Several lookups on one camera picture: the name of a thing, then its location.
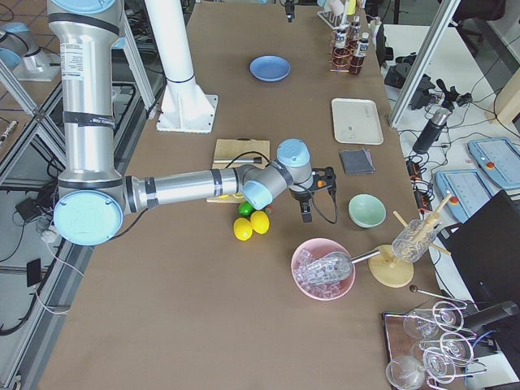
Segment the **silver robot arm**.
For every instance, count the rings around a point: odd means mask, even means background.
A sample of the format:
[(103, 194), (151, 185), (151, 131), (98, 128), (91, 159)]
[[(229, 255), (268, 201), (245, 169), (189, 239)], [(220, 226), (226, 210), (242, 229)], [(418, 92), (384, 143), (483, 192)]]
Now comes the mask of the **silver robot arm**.
[(314, 168), (304, 141), (287, 139), (265, 167), (250, 164), (163, 177), (119, 174), (114, 164), (111, 50), (123, 35), (120, 1), (50, 1), (50, 29), (60, 41), (66, 163), (58, 177), (54, 225), (77, 245), (112, 239), (124, 216), (160, 205), (242, 194), (256, 210), (282, 192), (310, 221), (316, 192), (336, 191), (330, 167)]

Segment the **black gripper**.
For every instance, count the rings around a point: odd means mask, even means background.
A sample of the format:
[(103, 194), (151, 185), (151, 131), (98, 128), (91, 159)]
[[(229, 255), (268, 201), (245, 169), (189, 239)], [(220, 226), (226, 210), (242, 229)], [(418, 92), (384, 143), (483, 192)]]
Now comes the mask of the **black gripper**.
[(333, 167), (313, 167), (307, 181), (296, 183), (289, 190), (292, 197), (299, 201), (302, 221), (310, 223), (312, 212), (309, 201), (317, 192), (327, 190), (332, 199), (336, 198), (336, 173)]

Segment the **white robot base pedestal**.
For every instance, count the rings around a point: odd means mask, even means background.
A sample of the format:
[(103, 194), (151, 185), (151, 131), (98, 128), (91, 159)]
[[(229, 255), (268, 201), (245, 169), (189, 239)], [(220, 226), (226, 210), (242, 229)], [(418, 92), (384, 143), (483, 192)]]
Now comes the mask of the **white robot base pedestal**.
[(211, 133), (218, 97), (197, 84), (180, 2), (152, 0), (145, 5), (167, 82), (157, 129)]

